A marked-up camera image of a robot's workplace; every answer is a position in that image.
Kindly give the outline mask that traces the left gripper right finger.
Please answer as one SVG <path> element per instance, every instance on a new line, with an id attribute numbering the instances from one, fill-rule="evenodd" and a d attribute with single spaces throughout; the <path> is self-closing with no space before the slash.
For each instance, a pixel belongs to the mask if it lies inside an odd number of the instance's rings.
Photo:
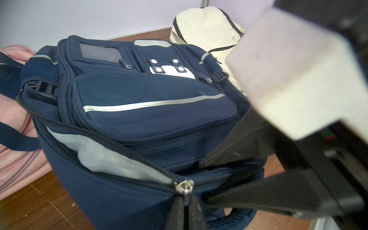
<path id="1" fill-rule="evenodd" d="M 192 196 L 188 206 L 188 229 L 189 230 L 208 230 L 202 208 L 197 197 Z"/>

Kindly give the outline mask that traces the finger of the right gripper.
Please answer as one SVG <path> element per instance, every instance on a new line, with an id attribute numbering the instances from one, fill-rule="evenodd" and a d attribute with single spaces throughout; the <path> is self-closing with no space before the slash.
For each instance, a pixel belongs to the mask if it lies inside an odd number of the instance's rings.
<path id="1" fill-rule="evenodd" d="M 256 209 L 301 219 L 343 214 L 311 169 L 297 169 L 212 195 L 214 208 Z"/>
<path id="2" fill-rule="evenodd" d="M 276 128 L 251 108 L 224 141 L 200 161 L 199 168 L 231 167 L 265 159 L 274 154 L 275 143 Z"/>

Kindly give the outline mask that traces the cream canvas backpack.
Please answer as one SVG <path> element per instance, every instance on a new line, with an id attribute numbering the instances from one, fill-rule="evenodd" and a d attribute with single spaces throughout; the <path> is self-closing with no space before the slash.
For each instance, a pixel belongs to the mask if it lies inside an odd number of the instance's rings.
<path id="1" fill-rule="evenodd" d="M 191 8 L 175 17 L 169 40 L 195 45 L 211 54 L 229 74 L 229 81 L 245 94 L 225 62 L 244 34 L 245 30 L 219 8 Z"/>

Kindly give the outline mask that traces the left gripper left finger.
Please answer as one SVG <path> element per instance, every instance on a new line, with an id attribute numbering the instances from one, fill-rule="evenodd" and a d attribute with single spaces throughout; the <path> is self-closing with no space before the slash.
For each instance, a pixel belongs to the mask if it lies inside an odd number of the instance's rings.
<path id="1" fill-rule="evenodd" d="M 165 230 L 184 230 L 184 201 L 182 196 L 178 196 L 173 201 L 165 223 Z"/>

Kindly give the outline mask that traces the navy blue backpack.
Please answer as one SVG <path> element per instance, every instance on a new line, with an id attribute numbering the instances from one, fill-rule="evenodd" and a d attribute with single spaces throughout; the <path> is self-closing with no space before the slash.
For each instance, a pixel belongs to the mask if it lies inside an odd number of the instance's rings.
<path id="1" fill-rule="evenodd" d="M 199 168 L 250 105 L 203 49 L 165 40 L 70 36 L 20 73 L 15 100 L 51 168 L 99 230 L 165 230 L 178 196 L 199 200 L 208 230 L 242 230 L 256 211 L 207 197 L 264 177 L 265 160 Z"/>

